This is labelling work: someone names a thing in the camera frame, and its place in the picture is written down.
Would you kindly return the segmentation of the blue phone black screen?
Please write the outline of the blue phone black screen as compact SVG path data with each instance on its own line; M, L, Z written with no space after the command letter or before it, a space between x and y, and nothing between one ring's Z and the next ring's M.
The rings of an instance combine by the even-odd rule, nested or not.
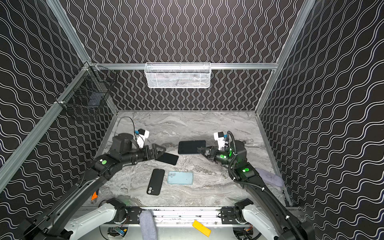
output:
M200 148L206 147L205 140L180 141L178 145L179 155L199 154Z

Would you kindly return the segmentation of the light blue phone case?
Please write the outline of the light blue phone case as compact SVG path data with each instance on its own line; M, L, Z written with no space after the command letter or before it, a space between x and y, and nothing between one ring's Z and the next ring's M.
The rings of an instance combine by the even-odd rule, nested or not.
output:
M170 185L192 185L194 174L192 172L171 171L168 173L167 182Z

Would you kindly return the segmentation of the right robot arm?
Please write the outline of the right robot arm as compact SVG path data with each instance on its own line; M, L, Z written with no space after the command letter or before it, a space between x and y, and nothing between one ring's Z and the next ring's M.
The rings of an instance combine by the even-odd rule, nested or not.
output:
M259 172L248 162L246 141L236 140L232 132L220 132L219 146L197 151L208 161L227 169L230 179L248 192L252 199L235 203L235 220L250 224L267 240L313 240L315 231L308 222L292 214L270 191Z

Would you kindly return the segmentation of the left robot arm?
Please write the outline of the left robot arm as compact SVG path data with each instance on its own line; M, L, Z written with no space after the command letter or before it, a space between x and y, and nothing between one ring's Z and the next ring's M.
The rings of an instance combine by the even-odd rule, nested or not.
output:
M109 181L125 166L156 160L166 152L157 144L140 148L133 135L118 134L113 137L110 150L96 157L91 165L53 206L38 217L24 220L17 228L16 238L20 240L68 239L65 230L73 214L94 192Z

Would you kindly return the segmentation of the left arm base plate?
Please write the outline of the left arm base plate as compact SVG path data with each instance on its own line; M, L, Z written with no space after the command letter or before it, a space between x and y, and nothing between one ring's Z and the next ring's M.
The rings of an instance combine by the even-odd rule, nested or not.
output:
M105 225L130 225L140 223L140 214L143 209L140 207L125 207L125 210L118 210L114 219L106 222Z

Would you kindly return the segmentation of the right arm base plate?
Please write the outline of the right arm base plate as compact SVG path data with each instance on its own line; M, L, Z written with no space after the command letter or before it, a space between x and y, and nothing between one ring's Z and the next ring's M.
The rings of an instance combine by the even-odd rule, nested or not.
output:
M257 208L239 208L239 207L222 207L217 217L221 219L223 225L249 225L250 222L246 221L245 215L249 216L261 216Z

